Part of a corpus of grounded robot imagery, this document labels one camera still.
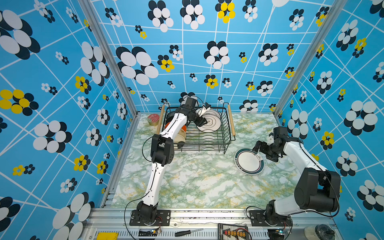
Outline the white plate green cloud outline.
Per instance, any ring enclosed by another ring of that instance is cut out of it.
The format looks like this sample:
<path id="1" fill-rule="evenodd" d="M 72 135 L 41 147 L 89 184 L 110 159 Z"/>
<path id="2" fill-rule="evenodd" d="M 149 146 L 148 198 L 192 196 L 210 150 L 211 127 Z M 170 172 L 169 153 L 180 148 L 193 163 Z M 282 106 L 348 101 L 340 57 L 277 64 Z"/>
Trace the white plate green cloud outline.
<path id="1" fill-rule="evenodd" d="M 215 115 L 205 115 L 204 118 L 207 120 L 207 123 L 201 127 L 197 127 L 203 133 L 213 133 L 222 125 L 221 119 Z"/>

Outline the white plate red green rim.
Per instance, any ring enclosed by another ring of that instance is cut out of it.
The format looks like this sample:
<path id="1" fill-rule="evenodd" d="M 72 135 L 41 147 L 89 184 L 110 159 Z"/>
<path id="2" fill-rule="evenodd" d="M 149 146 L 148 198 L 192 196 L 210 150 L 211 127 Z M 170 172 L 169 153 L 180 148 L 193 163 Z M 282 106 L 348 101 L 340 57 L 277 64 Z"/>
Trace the white plate red green rim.
<path id="1" fill-rule="evenodd" d="M 251 149 L 241 149 L 235 154 L 235 165 L 244 174 L 257 175 L 264 169 L 264 159 Z"/>

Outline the black wire dish rack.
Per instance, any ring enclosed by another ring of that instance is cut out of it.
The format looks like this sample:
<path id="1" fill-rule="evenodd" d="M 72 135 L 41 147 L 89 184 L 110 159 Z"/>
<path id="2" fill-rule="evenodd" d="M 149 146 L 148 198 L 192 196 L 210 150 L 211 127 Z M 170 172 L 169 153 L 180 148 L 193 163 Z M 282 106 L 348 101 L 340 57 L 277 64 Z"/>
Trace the black wire dish rack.
<path id="1" fill-rule="evenodd" d="M 225 153 L 229 144 L 236 140 L 233 135 L 231 120 L 228 109 L 224 107 L 213 107 L 213 110 L 221 114 L 221 127 L 213 133 L 201 132 L 194 123 L 190 123 L 186 131 L 185 143 L 174 143 L 175 151 L 214 151 Z"/>

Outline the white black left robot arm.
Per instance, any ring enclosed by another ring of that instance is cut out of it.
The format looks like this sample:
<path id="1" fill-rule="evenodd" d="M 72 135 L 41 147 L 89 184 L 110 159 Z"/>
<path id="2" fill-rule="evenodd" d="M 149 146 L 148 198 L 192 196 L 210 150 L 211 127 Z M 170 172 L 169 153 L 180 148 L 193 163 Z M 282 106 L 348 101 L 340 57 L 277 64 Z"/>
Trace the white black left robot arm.
<path id="1" fill-rule="evenodd" d="M 137 205 L 138 220 L 146 224 L 156 221 L 161 182 L 167 166 L 175 156 L 174 140 L 183 126 L 194 122 L 198 127 L 208 123 L 203 114 L 211 109 L 205 103 L 201 108 L 196 107 L 197 100 L 191 97 L 176 110 L 170 124 L 160 133 L 151 138 L 151 175 L 146 193 Z"/>

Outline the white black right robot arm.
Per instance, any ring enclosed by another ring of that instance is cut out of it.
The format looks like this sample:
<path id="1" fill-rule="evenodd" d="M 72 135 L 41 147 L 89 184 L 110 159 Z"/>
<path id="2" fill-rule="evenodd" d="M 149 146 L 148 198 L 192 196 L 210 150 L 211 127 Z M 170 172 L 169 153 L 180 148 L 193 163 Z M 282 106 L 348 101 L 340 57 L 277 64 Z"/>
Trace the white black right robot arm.
<path id="1" fill-rule="evenodd" d="M 281 200 L 271 200 L 267 204 L 264 216 L 268 224 L 277 225 L 292 215 L 304 212 L 330 218 L 339 213 L 340 175 L 316 161 L 305 149 L 301 139 L 289 136 L 286 127 L 274 128 L 273 141 L 257 141 L 252 150 L 263 153 L 268 160 L 275 163 L 287 156 L 301 174 L 293 195 Z"/>

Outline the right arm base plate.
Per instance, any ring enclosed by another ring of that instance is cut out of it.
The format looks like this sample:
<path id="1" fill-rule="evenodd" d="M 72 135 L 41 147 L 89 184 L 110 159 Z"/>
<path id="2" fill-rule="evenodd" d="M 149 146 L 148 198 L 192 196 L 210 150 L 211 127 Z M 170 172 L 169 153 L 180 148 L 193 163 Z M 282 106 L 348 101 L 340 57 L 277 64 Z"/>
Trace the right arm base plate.
<path id="1" fill-rule="evenodd" d="M 275 213 L 269 214 L 264 210 L 251 210 L 248 212 L 253 227 L 291 227 L 292 221 L 288 216 Z"/>

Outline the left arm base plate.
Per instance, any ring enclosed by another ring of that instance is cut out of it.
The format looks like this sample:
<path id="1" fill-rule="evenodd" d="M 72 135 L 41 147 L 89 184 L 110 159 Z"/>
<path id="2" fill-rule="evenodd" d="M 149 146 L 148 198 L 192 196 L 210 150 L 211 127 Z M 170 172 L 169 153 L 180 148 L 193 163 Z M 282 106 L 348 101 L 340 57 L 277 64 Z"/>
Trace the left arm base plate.
<path id="1" fill-rule="evenodd" d="M 146 222 L 142 217 L 139 217 L 137 210 L 132 211 L 131 219 L 129 222 L 130 226 L 140 226 L 140 227 L 159 227 L 159 226 L 169 226 L 171 219 L 170 210 L 158 210 L 155 220 L 150 223 Z"/>

